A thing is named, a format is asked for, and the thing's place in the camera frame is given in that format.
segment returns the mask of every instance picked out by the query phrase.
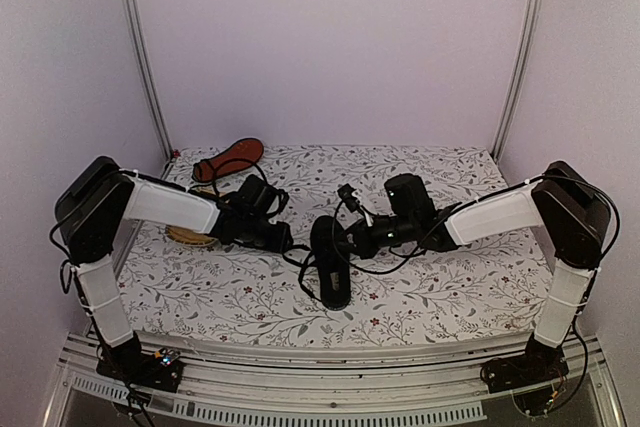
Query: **floral tablecloth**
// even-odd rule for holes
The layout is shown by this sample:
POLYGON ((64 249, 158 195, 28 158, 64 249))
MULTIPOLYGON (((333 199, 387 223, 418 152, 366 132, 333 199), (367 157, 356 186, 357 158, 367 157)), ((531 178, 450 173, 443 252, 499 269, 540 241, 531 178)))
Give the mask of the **floral tablecloth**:
MULTIPOLYGON (((194 162, 214 149, 182 151, 169 180, 192 184, 194 162)), ((503 187, 486 150, 473 148, 301 146, 267 148, 260 165, 290 203, 278 220, 308 244, 316 217, 332 214, 336 189, 361 189, 390 213, 383 184, 420 175, 437 207, 503 187)), ((220 181, 239 187, 246 173, 220 181)), ((345 209, 343 225, 351 218, 345 209)), ((397 257, 361 261, 385 269, 397 257)), ((122 299, 137 330, 199 340, 293 347, 362 347, 477 339, 535 326, 551 274, 529 230, 483 239, 457 251, 430 252, 388 276, 352 271, 352 301, 326 310, 297 283, 298 269, 278 255, 238 246, 188 247, 165 227, 145 223, 120 274, 122 299)), ((314 269, 307 284, 318 292, 314 269)))

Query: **robotic arm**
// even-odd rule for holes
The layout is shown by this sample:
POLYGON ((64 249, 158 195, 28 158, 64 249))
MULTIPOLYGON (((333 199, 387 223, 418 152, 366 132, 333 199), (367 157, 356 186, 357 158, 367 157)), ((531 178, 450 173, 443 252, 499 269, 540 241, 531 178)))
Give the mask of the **robotic arm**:
POLYGON ((365 217, 345 231, 340 227, 338 236, 334 232, 332 242, 343 260, 350 253, 371 258, 381 247, 409 241, 417 242, 416 249, 446 252, 515 229, 547 229, 556 259, 540 321, 525 353, 488 362, 483 380, 491 392, 499 392, 566 375, 561 346, 588 300, 611 217, 602 196, 564 162, 516 188, 439 211, 415 175, 394 177, 385 190, 395 215, 372 216, 350 186, 339 190, 349 210, 365 217))
POLYGON ((81 304, 103 346, 98 372, 119 380, 175 392, 182 364, 178 352, 142 353, 120 300, 111 253, 122 220, 146 220, 210 235, 223 244, 282 252, 293 243, 289 225, 272 224, 288 200, 258 177, 219 198, 177 184, 121 170, 108 157, 96 159, 55 206, 81 304), (278 208, 270 213, 278 200, 278 208))

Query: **purple wall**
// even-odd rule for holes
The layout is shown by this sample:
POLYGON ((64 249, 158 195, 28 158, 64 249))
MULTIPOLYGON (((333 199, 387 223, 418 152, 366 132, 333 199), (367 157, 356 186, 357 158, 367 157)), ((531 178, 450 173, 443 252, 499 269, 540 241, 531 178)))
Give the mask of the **purple wall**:
POLYGON ((630 426, 640 425, 640 3, 544 0, 502 167, 515 181, 564 159, 605 189, 622 235, 586 314, 630 426))
POLYGON ((0 425, 41 424, 77 300, 49 245, 57 197, 93 158, 158 172, 121 0, 0 0, 0 425))
POLYGON ((489 147, 526 0, 139 0, 179 148, 489 147))

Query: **vent grille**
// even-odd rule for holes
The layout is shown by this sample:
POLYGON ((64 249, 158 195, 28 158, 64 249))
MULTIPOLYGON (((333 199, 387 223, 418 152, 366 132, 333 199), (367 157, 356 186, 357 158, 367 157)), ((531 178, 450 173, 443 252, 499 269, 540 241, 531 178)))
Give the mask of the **vent grille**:
MULTIPOLYGON (((73 387, 111 402, 126 403, 127 390, 115 381, 76 374, 73 387)), ((166 413, 222 427, 435 427, 460 425, 487 418, 480 402, 408 412, 330 415, 227 409, 204 402, 173 399, 173 410, 169 409, 166 413)))

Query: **leaf pattern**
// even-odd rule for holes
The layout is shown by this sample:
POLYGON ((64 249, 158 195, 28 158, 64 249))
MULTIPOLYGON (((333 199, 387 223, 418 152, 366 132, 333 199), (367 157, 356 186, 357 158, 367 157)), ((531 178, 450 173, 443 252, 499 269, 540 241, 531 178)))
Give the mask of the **leaf pattern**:
MULTIPOLYGON (((181 152, 169 180, 191 185, 191 166, 213 149, 181 152)), ((332 214, 336 190, 350 183, 379 213, 390 213, 383 184, 420 175, 437 207, 505 186, 483 149, 398 146, 267 148, 260 165, 291 200, 278 220, 308 244, 313 221, 332 214)), ((219 182, 233 191, 246 174, 219 182)), ((356 217, 345 212, 340 221, 356 217)), ((397 250, 409 252, 411 246, 397 250)), ((381 252, 364 267, 386 269, 381 252)), ((297 284, 298 269, 276 254, 219 244, 176 244, 164 226, 145 223, 119 277, 133 327, 215 342, 291 347, 357 347, 440 343, 526 331, 535 326, 551 274, 529 230, 482 239, 455 252, 429 252, 388 276, 352 271, 352 301, 326 310, 297 284)), ((310 269, 307 284, 318 292, 310 269)))

